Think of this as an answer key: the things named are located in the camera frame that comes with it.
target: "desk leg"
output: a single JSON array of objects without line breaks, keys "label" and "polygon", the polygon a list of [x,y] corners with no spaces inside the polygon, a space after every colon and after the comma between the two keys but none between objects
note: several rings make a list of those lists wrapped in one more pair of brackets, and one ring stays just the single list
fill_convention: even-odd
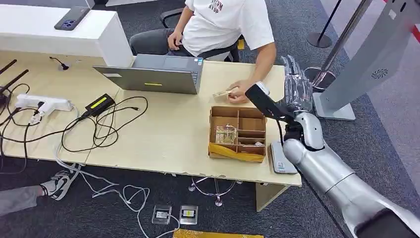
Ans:
[{"label": "desk leg", "polygon": [[260,212],[272,201],[274,201],[280,194],[282,194],[289,186],[280,184],[260,185],[255,183],[257,212]]}]

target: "white sneaker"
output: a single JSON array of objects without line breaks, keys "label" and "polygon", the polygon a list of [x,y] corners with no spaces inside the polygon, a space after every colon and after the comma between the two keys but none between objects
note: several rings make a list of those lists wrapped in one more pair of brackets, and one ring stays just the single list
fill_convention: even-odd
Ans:
[{"label": "white sneaker", "polygon": [[[71,167],[80,170],[82,166],[75,163],[72,164]],[[51,177],[50,181],[44,182],[40,185],[45,195],[58,201],[66,195],[68,188],[78,175],[78,171],[76,172],[65,169],[56,173],[53,177]]]}]

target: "speaker grille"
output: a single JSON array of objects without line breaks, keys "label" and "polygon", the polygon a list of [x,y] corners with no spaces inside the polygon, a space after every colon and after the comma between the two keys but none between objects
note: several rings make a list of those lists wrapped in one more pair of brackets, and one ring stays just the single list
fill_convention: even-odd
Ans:
[{"label": "speaker grille", "polygon": [[377,71],[374,71],[372,73],[372,79],[380,79],[385,77],[388,74],[388,69],[387,68],[381,68],[378,69]]}]

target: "white t-shirt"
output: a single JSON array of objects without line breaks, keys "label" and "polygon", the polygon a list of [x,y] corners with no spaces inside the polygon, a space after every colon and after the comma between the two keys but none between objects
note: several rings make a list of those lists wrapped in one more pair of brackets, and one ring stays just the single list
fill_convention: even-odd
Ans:
[{"label": "white t-shirt", "polygon": [[194,15],[182,44],[194,56],[233,45],[242,34],[251,50],[274,42],[265,0],[186,0]]}]

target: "gray pants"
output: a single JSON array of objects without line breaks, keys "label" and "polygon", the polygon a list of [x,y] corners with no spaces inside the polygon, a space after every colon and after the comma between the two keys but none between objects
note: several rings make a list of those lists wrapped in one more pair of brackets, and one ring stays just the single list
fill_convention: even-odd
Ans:
[{"label": "gray pants", "polygon": [[0,216],[37,205],[40,186],[0,191]]},{"label": "gray pants", "polygon": [[178,51],[169,49],[168,36],[172,34],[173,29],[158,29],[136,34],[130,38],[130,47],[133,55],[170,55],[170,56],[189,56],[190,54],[182,45]]}]

